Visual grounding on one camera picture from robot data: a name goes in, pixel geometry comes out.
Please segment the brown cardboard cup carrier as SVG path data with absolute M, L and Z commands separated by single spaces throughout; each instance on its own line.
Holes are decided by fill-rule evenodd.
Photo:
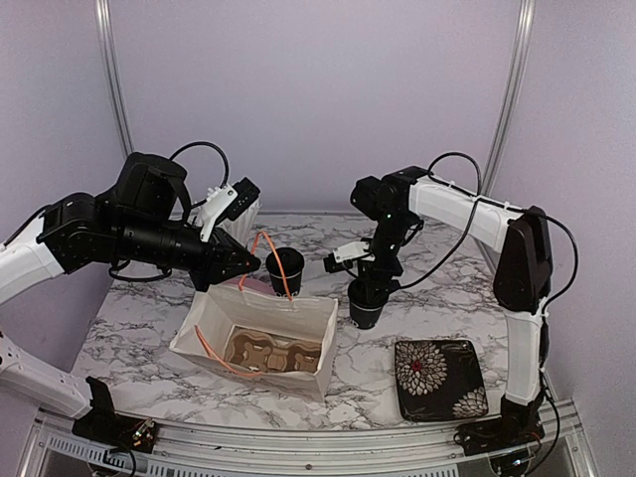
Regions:
M 226 347 L 225 361 L 254 373 L 313 374 L 321 354 L 320 343 L 236 327 Z

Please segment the cream bear paper bag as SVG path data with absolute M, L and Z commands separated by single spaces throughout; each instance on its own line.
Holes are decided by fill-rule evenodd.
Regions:
M 339 302 L 300 296 L 283 249 L 266 232 L 282 294 L 263 293 L 243 275 L 229 285 L 197 292 L 169 350 L 228 379 L 322 401 L 335 359 Z

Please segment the black paper coffee cup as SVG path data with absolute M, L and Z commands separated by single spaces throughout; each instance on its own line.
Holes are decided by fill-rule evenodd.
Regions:
M 349 284 L 348 297 L 351 320 L 357 328 L 368 330 L 376 326 L 390 295 L 387 291 L 356 278 Z

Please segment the black floral square plate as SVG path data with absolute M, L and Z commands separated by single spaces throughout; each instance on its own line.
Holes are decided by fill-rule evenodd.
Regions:
M 400 415 L 411 422 L 482 417 L 489 412 L 478 357 L 468 340 L 401 340 L 394 347 Z

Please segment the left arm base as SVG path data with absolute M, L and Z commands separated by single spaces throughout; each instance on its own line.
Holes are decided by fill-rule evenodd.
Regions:
M 73 435 L 123 450 L 151 453 L 158 431 L 154 419 L 116 412 L 107 385 L 93 377 L 88 377 L 86 382 L 91 391 L 90 409 L 86 415 L 75 420 Z

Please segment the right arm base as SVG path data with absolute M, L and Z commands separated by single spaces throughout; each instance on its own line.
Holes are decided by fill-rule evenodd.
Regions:
M 546 435 L 539 416 L 544 397 L 539 391 L 530 403 L 519 404 L 503 396 L 498 417 L 459 425 L 453 440 L 465 456 L 541 441 Z

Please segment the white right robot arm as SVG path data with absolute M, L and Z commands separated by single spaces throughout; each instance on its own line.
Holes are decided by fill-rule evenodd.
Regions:
M 548 308 L 577 276 L 573 271 L 559 291 L 552 290 L 550 228 L 571 239 L 570 229 L 539 207 L 521 208 L 485 195 L 477 161 L 457 151 L 437 156 L 426 168 L 360 179 L 350 201 L 377 225 L 373 237 L 357 242 L 355 253 L 344 258 L 358 267 L 349 295 L 361 308 L 384 307 L 392 294 L 417 287 L 445 263 L 441 258 L 418 278 L 399 281 L 398 253 L 427 220 L 458 230 L 460 242 L 473 238 L 497 254 L 493 293 L 506 316 L 510 346 L 505 400 L 522 406 L 534 401 L 549 348 Z

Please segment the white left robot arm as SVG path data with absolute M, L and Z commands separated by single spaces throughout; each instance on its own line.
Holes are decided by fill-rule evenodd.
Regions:
M 1 245 L 1 308 L 12 310 L 18 300 L 28 330 L 43 336 L 51 328 L 46 319 L 63 324 L 78 298 L 50 281 L 93 263 L 108 265 L 113 278 L 132 261 L 155 266 L 159 280 L 182 270 L 199 292 L 258 270 L 259 259 L 220 227 L 256 202 L 258 187 L 249 178 L 224 181 L 192 219 L 186 178 L 174 159 L 135 152 L 106 191 L 40 208 Z M 39 285 L 46 286 L 43 297 Z

